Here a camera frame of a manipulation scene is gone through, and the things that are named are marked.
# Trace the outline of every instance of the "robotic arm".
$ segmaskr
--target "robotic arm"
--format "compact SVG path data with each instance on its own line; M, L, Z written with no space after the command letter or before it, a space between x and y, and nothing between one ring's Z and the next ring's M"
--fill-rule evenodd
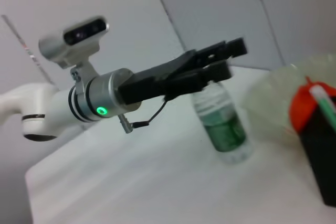
M210 81L229 79L226 59L247 53L240 38L188 51L139 73L122 68L99 75L88 59L99 51L99 39L108 30L105 18L98 16L42 38L41 54L63 69L73 67L75 85L59 91L52 84L33 83L1 95L0 123L21 114L24 137L52 140L67 127L135 111L143 100L163 95L167 102L199 92Z

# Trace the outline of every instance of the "plastic bottle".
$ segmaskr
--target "plastic bottle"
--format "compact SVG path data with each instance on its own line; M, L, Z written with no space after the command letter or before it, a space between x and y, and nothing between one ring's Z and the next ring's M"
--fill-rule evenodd
M212 82L203 91L192 94L195 111L215 149L230 164L246 160L252 146L238 118L228 91Z

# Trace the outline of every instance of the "black stripe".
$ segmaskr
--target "black stripe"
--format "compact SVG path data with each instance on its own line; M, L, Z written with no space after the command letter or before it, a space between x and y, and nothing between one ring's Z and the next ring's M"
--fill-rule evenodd
M91 81L89 81L89 83L88 83L88 85L87 85L87 87L86 87L86 91L85 91L86 102L88 103L89 109L91 110L91 112L92 112L93 114L95 114L96 116L99 116L100 118L106 119L104 116L98 114L98 113L95 111L95 109L93 108L92 103L91 103L91 101L90 101L90 95L89 95L89 92L90 92L90 86L91 86L91 83L92 83L93 80L94 80L94 78L93 78Z
M75 110L73 109L72 101L71 101L71 96L72 96L72 92L73 92L74 88L75 88L75 86L73 86L73 87L70 89L70 91L69 91L69 96L68 96L68 103L69 103L70 110L71 110L72 114L75 116L75 118L77 118L79 121L81 121L81 122L83 122L83 123L87 123L87 122L84 121L82 118L80 118L80 117L76 114Z
M22 120L26 120L26 119L34 119L34 118L45 118L46 117L46 115L44 115L44 114L33 114L33 115L24 115L23 117L22 117Z
M84 118L84 119L86 119L86 120L88 120L88 121L90 121L90 122L97 122L97 121L99 121L99 120L92 120L92 119L88 118L88 117L82 112L82 110L80 109L80 106L79 106L79 104L78 104L78 97L77 97L76 94L75 94L74 103L75 103L75 107L76 107L76 109L77 109L78 114L80 114L82 118Z

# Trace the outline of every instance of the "white table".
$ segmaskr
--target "white table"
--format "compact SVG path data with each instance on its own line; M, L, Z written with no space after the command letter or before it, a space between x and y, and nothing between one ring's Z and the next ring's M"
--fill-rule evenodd
M235 102L266 73L233 70L225 83ZM130 120L148 119L161 102L144 102ZM34 223L336 223L301 149L252 141L250 159L223 163L188 95L128 135L117 118L102 121L27 172Z

